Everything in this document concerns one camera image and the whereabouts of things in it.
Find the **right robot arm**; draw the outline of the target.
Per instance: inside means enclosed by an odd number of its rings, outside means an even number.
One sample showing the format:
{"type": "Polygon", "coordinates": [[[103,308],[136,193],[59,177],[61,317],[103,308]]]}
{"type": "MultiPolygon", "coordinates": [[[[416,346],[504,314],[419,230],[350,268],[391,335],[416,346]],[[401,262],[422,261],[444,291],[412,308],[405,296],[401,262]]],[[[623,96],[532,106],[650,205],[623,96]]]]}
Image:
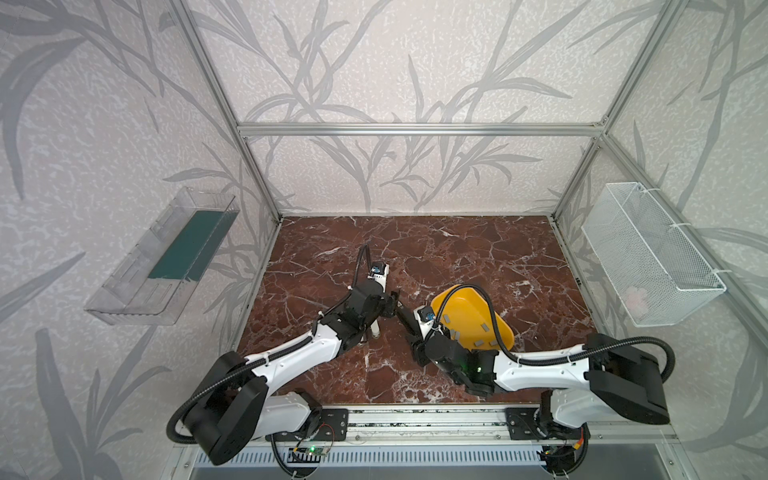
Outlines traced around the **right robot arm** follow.
{"type": "Polygon", "coordinates": [[[585,343],[560,351],[507,355],[462,346],[438,325],[430,307],[400,317],[413,332],[409,341],[417,361],[436,365],[469,394],[541,390],[543,429],[577,429],[612,415],[647,425],[670,421],[664,384],[675,354],[658,338],[617,340],[593,333],[585,343]]]}

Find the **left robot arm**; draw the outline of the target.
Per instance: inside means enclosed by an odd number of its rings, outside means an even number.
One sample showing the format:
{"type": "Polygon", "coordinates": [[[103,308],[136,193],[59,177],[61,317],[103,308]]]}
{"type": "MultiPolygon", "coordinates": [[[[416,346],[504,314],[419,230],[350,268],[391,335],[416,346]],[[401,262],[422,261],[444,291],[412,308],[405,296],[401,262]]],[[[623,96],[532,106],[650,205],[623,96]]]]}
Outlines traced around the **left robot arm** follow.
{"type": "Polygon", "coordinates": [[[253,439],[312,430],[321,406],[307,394],[279,391],[357,346],[373,323],[392,315],[395,299],[386,290],[388,274],[386,263],[373,263],[367,277],[349,287],[303,335],[262,353],[220,356],[171,415],[167,438],[197,445],[213,464],[222,465],[253,439]]]}

